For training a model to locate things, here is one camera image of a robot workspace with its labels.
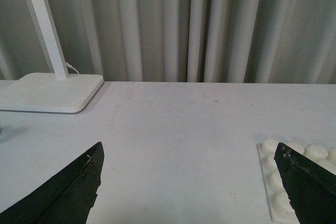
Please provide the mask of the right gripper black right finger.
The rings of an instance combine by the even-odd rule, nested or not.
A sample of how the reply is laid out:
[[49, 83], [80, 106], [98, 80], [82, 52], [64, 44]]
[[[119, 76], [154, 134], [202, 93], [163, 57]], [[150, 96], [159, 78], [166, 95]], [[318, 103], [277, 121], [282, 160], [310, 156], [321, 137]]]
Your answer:
[[335, 175], [282, 142], [274, 160], [298, 221], [335, 223]]

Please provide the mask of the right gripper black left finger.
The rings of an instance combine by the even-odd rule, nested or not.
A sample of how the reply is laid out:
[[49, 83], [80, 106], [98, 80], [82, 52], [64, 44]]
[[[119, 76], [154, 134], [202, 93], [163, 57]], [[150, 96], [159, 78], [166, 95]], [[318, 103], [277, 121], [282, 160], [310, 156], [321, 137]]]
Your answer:
[[96, 143], [28, 196], [1, 223], [86, 223], [101, 185], [104, 150]]

